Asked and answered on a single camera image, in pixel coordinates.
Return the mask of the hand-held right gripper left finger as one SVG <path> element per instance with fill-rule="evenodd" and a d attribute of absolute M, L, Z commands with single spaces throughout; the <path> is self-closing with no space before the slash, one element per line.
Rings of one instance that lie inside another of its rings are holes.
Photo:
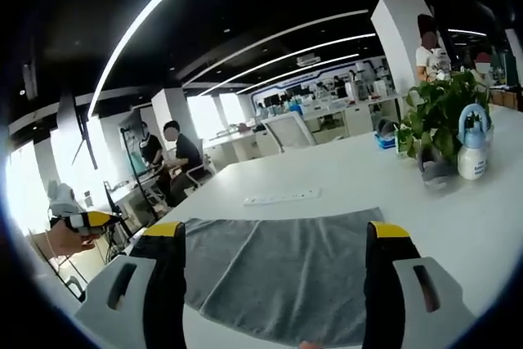
<path fill-rule="evenodd" d="M 76 319 L 111 348 L 185 348 L 186 229 L 145 230 L 86 287 Z"/>

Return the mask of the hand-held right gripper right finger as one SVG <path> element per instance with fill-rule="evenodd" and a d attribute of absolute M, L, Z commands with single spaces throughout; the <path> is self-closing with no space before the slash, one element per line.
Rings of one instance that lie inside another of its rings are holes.
<path fill-rule="evenodd" d="M 475 322 L 460 284 L 400 226 L 369 222 L 365 273 L 364 348 L 449 348 Z"/>

